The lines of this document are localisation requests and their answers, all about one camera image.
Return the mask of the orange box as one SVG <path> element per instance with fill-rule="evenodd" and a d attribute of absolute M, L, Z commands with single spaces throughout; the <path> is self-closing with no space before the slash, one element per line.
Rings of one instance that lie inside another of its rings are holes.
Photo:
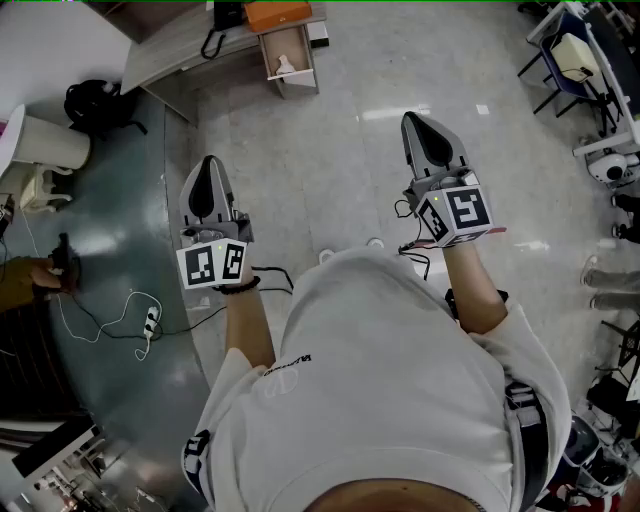
<path fill-rule="evenodd" d="M 312 16 L 312 8 L 307 1 L 254 1 L 245 3 L 244 10 L 249 27 L 255 33 L 266 32 Z"/>

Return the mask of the wooden desk drawer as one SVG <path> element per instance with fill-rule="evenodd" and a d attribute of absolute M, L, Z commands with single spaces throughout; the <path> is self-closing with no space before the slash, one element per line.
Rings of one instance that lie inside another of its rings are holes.
<path fill-rule="evenodd" d="M 258 41 L 265 63 L 267 80 L 275 86 L 283 99 L 309 92 L 319 92 L 308 30 L 305 25 L 259 34 Z M 295 73 L 276 75 L 280 55 L 288 57 L 296 69 Z"/>

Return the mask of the grey wooden desk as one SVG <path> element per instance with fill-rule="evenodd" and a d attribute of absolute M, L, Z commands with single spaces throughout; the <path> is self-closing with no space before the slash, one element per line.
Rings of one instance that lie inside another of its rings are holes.
<path fill-rule="evenodd" d="M 258 33 L 246 26 L 229 29 L 220 54 L 214 60 L 202 57 L 200 50 L 209 29 L 213 12 L 194 7 L 169 21 L 144 40 L 130 46 L 121 92 L 141 88 L 192 125 L 198 124 L 195 100 L 186 91 L 178 73 L 203 64 L 217 66 L 260 45 Z"/>

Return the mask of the beige box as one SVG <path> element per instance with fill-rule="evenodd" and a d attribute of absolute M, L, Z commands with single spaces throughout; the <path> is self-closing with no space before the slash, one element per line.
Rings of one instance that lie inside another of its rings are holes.
<path fill-rule="evenodd" d="M 563 34 L 552 44 L 551 55 L 560 73 L 574 82 L 584 82 L 600 73 L 589 44 L 571 33 Z"/>

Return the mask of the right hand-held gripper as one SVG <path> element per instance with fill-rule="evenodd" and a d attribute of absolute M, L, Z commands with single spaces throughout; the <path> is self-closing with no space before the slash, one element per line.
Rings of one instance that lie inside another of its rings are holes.
<path fill-rule="evenodd" d="M 425 232 L 415 244 L 447 248 L 493 233 L 491 209 L 479 180 L 473 170 L 463 167 L 469 159 L 461 139 L 442 123 L 414 111 L 403 115 L 401 135 L 415 178 L 403 195 Z M 439 172 L 444 168 L 458 169 Z"/>

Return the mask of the black corded telephone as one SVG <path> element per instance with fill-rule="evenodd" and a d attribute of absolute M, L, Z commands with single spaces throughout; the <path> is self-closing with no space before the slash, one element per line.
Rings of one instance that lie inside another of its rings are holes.
<path fill-rule="evenodd" d="M 239 27 L 243 23 L 241 2 L 213 0 L 211 4 L 212 25 L 200 48 L 200 55 L 205 60 L 214 60 L 220 53 L 227 31 Z"/>

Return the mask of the person's left forearm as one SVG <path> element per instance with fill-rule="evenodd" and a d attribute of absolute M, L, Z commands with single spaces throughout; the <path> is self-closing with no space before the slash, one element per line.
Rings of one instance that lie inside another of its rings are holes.
<path fill-rule="evenodd" d="M 252 367 L 270 367 L 275 352 L 258 276 L 249 274 L 240 284 L 222 289 L 226 306 L 225 351 L 236 349 Z"/>

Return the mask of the black backpack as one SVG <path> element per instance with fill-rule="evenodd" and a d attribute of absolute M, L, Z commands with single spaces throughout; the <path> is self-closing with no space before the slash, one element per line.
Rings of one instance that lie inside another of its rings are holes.
<path fill-rule="evenodd" d="M 146 127 L 133 118 L 138 94 L 123 94 L 121 84 L 90 79 L 71 85 L 65 94 L 64 111 L 71 121 L 71 129 L 105 140 L 115 130 L 135 126 L 143 135 Z"/>

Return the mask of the person's right forearm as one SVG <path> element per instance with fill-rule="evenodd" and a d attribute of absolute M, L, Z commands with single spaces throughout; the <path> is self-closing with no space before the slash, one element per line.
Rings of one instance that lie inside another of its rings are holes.
<path fill-rule="evenodd" d="M 507 308 L 473 243 L 443 249 L 461 327 L 486 334 L 507 317 Z"/>

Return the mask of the white office desk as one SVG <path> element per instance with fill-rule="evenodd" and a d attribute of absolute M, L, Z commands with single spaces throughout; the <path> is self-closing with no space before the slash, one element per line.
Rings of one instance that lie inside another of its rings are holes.
<path fill-rule="evenodd" d="M 603 79 L 612 89 L 621 111 L 621 124 L 615 134 L 576 146 L 572 154 L 583 157 L 599 150 L 630 144 L 640 149 L 640 113 L 635 113 L 632 109 L 632 106 L 640 109 L 640 72 L 634 66 L 624 44 L 618 39 L 614 27 L 599 9 L 587 10 L 579 2 L 560 2 L 526 36 L 526 41 L 531 45 L 539 42 L 542 33 L 565 12 L 586 22 L 589 45 Z"/>

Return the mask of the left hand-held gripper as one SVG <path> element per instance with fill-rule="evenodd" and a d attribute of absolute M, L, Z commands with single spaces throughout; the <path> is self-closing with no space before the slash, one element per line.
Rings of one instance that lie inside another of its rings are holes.
<path fill-rule="evenodd" d="M 190 172 L 179 197 L 186 226 L 180 230 L 176 257 L 186 290 L 241 282 L 254 237 L 250 217 L 232 210 L 232 204 L 224 164 L 214 155 L 205 156 Z"/>

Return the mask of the person's white shirt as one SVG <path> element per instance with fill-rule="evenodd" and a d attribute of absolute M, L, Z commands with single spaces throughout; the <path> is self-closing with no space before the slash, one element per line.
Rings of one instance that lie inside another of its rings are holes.
<path fill-rule="evenodd" d="M 507 317 L 469 333 L 409 261 L 335 252 L 296 283 L 273 365 L 225 351 L 186 480 L 215 512 L 527 512 L 571 408 L 502 299 Z"/>

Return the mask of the black hand-held device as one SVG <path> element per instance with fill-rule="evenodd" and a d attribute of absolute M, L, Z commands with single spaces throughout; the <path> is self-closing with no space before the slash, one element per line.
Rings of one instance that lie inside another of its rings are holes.
<path fill-rule="evenodd" d="M 61 289 L 68 294 L 74 294 L 79 286 L 81 264 L 79 257 L 72 251 L 67 233 L 59 234 L 59 242 L 49 255 L 53 261 L 51 272 L 61 283 Z"/>

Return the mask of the blue metal chair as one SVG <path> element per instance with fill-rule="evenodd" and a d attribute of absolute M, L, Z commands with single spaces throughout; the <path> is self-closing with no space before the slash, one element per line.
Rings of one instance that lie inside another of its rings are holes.
<path fill-rule="evenodd" d="M 576 105 L 589 104 L 600 113 L 602 127 L 599 135 L 615 134 L 617 122 L 609 109 L 614 99 L 610 98 L 609 91 L 599 92 L 593 84 L 598 77 L 604 80 L 605 85 L 608 82 L 602 75 L 588 40 L 586 23 L 580 17 L 564 11 L 534 43 L 536 54 L 517 76 L 521 78 L 539 61 L 543 62 L 547 69 L 543 82 L 552 82 L 551 92 L 534 108 L 533 114 L 537 115 L 558 96 L 568 95 L 571 101 L 555 114 L 557 118 Z"/>

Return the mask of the white ribbed cylinder bin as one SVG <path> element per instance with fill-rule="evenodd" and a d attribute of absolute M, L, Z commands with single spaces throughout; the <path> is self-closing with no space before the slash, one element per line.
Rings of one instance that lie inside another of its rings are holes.
<path fill-rule="evenodd" d="M 13 160 L 77 170 L 90 152 L 88 135 L 27 115 Z"/>

